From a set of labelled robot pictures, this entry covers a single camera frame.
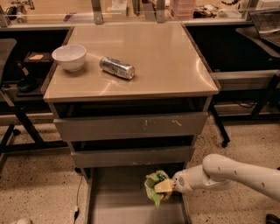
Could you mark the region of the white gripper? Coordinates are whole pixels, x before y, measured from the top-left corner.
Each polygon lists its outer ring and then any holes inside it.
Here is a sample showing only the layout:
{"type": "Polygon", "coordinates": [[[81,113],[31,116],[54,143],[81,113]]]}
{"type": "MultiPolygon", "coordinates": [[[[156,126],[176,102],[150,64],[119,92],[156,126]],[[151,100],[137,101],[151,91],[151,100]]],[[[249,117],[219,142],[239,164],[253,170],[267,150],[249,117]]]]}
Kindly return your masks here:
{"type": "MultiPolygon", "coordinates": [[[[175,190],[179,193],[189,193],[193,191],[193,177],[188,169],[178,171],[172,177],[175,182],[175,190]]],[[[170,193],[173,191],[174,182],[171,179],[165,179],[154,186],[156,193],[170,193]]]]}

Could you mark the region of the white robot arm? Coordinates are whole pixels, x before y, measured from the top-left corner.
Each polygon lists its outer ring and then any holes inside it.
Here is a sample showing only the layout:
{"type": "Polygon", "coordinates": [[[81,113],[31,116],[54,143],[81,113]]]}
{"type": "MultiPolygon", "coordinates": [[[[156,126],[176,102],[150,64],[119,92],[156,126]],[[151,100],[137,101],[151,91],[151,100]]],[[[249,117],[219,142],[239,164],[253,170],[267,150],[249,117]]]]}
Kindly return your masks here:
{"type": "Polygon", "coordinates": [[[207,155],[202,164],[176,172],[154,189],[156,193],[186,194],[196,189],[227,190],[233,182],[280,201],[279,170],[237,162],[219,154],[207,155]]]}

